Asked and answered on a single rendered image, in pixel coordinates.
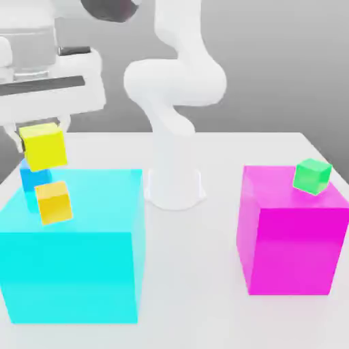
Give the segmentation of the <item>small yellow cube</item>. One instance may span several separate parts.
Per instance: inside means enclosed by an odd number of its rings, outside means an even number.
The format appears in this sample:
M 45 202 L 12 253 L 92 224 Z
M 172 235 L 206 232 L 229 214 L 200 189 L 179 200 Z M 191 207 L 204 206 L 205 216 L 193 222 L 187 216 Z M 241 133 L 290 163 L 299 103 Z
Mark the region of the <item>small yellow cube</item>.
M 32 172 L 67 164 L 63 130 L 56 123 L 42 123 L 19 129 L 25 159 Z

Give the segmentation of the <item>large magenta box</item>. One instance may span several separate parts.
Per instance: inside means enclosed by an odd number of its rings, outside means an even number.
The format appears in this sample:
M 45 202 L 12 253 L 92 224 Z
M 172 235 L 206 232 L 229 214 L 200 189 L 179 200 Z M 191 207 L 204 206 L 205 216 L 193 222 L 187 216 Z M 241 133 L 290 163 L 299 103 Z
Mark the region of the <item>large magenta box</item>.
M 332 184 L 294 188 L 293 166 L 244 166 L 237 250 L 250 295 L 328 295 L 349 224 Z

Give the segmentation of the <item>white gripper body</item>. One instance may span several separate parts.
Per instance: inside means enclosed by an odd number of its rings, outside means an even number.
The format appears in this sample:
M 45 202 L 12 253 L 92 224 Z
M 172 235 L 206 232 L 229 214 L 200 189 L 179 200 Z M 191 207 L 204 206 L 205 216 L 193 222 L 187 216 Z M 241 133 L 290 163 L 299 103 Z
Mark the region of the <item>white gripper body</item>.
M 0 82 L 0 126 L 103 109 L 102 73 Z

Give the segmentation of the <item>small green cube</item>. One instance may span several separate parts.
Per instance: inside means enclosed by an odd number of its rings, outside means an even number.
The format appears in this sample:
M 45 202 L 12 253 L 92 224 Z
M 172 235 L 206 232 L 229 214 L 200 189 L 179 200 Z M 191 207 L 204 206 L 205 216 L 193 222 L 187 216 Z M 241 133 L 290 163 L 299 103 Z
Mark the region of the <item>small green cube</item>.
M 332 168 L 331 164 L 312 158 L 303 160 L 295 168 L 293 187 L 317 196 L 327 188 Z

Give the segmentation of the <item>large cyan box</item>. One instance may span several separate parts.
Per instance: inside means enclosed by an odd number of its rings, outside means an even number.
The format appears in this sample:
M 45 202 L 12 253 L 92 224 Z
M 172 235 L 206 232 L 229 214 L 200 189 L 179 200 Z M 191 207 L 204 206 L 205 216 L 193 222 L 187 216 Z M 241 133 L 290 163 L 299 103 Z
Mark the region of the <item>large cyan box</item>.
M 73 218 L 43 225 L 17 188 L 0 209 L 0 291 L 15 324 L 135 324 L 145 269 L 140 169 L 66 169 Z

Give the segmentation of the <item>small orange cube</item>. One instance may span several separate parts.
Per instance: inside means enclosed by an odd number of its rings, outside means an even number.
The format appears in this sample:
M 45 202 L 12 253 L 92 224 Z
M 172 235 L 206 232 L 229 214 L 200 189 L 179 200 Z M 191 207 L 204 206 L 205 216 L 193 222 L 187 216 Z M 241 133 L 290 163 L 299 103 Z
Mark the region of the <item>small orange cube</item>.
M 70 195 L 65 181 L 38 185 L 35 187 L 35 195 L 43 225 L 73 218 Z

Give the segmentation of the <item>small blue cube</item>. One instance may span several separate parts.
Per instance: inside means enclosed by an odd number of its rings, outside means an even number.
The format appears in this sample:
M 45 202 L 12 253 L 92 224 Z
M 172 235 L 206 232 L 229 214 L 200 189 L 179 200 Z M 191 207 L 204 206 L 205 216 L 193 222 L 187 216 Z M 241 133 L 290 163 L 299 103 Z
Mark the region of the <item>small blue cube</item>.
M 52 174 L 49 169 L 32 172 L 26 159 L 23 159 L 20 163 L 20 177 L 25 192 L 33 192 L 35 186 L 52 181 Z

